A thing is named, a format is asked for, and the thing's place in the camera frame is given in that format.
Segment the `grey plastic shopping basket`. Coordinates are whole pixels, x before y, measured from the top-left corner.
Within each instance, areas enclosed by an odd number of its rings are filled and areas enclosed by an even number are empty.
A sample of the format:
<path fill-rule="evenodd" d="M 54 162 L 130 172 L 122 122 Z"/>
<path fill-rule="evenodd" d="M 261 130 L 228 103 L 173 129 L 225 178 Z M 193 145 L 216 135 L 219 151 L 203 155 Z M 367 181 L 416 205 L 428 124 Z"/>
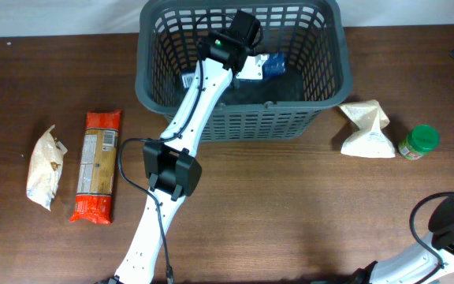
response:
<path fill-rule="evenodd" d="M 195 41 L 228 27 L 239 10 L 261 22 L 263 38 L 256 52 L 282 53 L 285 72 L 228 88 L 201 139 L 298 137 L 352 89 L 347 40 L 335 1 L 149 1 L 140 12 L 136 96 L 148 110 L 173 119 L 195 71 Z"/>

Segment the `blue pasta box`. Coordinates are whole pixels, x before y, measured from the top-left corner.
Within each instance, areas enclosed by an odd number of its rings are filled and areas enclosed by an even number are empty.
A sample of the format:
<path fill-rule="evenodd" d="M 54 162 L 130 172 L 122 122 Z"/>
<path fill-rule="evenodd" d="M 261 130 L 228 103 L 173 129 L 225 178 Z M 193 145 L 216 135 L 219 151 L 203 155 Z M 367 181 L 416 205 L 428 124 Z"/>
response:
<path fill-rule="evenodd" d="M 286 71 L 285 66 L 285 54 L 282 52 L 268 54 L 269 59 L 263 65 L 263 78 L 261 80 L 238 80 L 240 82 L 259 82 L 264 80 L 269 80 L 273 77 L 278 77 L 283 75 Z"/>

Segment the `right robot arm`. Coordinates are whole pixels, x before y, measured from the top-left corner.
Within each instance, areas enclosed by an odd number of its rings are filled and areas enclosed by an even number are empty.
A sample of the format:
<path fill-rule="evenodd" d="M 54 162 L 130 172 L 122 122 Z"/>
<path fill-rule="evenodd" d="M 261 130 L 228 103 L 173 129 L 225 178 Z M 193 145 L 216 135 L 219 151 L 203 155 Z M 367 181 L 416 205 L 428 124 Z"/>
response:
<path fill-rule="evenodd" d="M 428 233 L 420 237 L 415 229 L 419 209 L 442 199 L 428 223 Z M 411 210 L 409 229 L 415 243 L 400 254 L 374 261 L 355 271 L 348 283 L 431 283 L 454 273 L 454 192 L 439 192 L 420 200 Z"/>

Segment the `orange spaghetti packet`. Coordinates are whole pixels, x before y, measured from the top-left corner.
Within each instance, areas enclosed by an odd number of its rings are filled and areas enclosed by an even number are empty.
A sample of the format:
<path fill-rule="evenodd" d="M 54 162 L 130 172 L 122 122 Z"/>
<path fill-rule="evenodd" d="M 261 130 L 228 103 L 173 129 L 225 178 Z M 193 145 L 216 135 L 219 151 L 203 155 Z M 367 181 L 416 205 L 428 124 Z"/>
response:
<path fill-rule="evenodd" d="M 85 219 L 95 224 L 111 224 L 121 114 L 121 110 L 87 113 L 75 206 L 70 222 Z"/>

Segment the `beige snack bag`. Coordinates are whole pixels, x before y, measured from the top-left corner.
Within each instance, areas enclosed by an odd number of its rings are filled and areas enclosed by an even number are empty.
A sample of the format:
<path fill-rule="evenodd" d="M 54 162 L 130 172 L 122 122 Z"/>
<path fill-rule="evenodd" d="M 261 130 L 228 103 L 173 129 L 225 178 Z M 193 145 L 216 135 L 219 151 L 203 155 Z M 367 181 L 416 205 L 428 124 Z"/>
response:
<path fill-rule="evenodd" d="M 36 142 L 28 169 L 26 196 L 50 211 L 64 166 L 68 149 L 53 136 L 52 125 Z"/>

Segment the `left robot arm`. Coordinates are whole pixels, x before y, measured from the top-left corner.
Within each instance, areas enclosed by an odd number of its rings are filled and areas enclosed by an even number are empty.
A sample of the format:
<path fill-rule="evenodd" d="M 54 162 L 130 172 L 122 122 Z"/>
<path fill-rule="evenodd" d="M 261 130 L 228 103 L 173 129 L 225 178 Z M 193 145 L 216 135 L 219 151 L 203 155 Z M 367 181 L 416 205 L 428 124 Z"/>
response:
<path fill-rule="evenodd" d="M 236 75 L 262 78 L 266 58 L 254 54 L 262 37 L 260 21 L 238 10 L 227 28 L 194 39 L 198 61 L 178 111 L 158 139 L 141 140 L 147 201 L 129 250 L 106 283 L 153 280 L 158 254 L 169 252 L 166 233 L 173 217 L 199 183 L 202 167 L 195 157 L 215 105 Z"/>

